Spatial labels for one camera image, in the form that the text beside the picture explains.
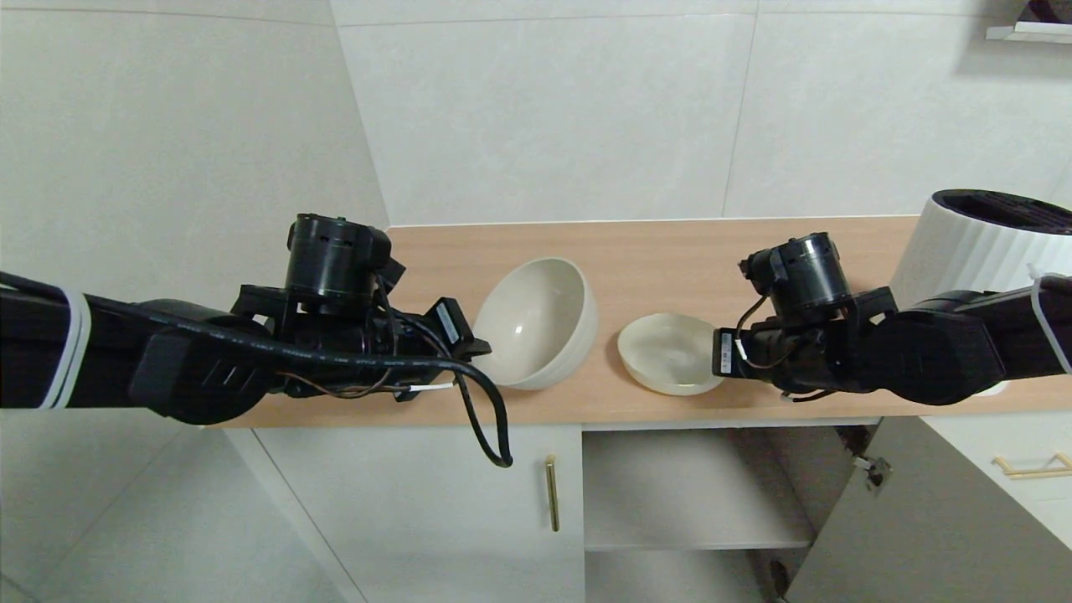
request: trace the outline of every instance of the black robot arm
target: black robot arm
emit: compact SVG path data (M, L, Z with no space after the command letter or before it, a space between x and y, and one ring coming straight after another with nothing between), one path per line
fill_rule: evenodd
M0 273L8 286L0 290L0 405L144 407L210 425L269 393L356 399L390 392L406 401L449 371L481 448L510 466L503 397L468 364L491 348L473 336L455 299L440 298L423 314L392 308L388 294L405 268L371 226L301 214L287 248L284 286L242 285L229 312L178 299L71 295ZM83 335L80 325L91 328ZM495 410L498 454L480 429L466 378Z
M943 406L1001 381L1068 371L1072 279L953 291L898 311L889 288L851 294L838 260L829 235L816 233L743 261L761 297L736 327L715 333L713 372L766 381L799 401L889 389ZM744 328L768 298L776 315Z

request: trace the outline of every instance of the white bowl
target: white bowl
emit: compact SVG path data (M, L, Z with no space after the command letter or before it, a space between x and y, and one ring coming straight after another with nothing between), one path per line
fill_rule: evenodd
M625 369L641 385L671 396L695 396L723 382L711 372L715 327L684 314L650 314L617 335Z
M576 264L533 260L485 299L473 334L491 343L491 354L473 358L473 366L502 387L554 385L584 363L598 322L592 288Z

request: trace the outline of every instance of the label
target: label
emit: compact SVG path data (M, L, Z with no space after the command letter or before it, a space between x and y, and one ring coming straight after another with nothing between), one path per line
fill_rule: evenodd
M729 374L733 370L733 334L723 333L723 344L719 353L723 374Z
M458 328L455 327L455 322L450 320L450 312L447 311L446 304L440 304L435 307L435 313L440 314L440 322L443 323L443 330L447 333L447 340L453 345L458 343Z

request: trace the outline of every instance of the bowl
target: bowl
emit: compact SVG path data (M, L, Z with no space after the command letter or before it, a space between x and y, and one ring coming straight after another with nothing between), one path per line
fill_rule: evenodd
M580 268L563 258L522 264L485 299L473 334L491 354L473 358L495 385L542 389L566 379L592 350L595 297Z
M671 396L695 396L723 382L711 372L715 327L675 313L650 314L617 335L625 369L641 385Z

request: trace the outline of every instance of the cabinet handle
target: cabinet handle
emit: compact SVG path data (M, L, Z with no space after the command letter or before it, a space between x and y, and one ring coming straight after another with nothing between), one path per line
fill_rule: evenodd
M554 455L547 456L547 498L551 505L551 531L557 532L559 525L559 484L554 479Z
M1001 472L1010 480L1039 480L1042 477L1072 477L1072 458L1064 453L1057 453L1046 465L1059 461L1064 467L1054 467L1053 469L1013 469L1009 461L1000 456L994 458L994 462L1001 468Z

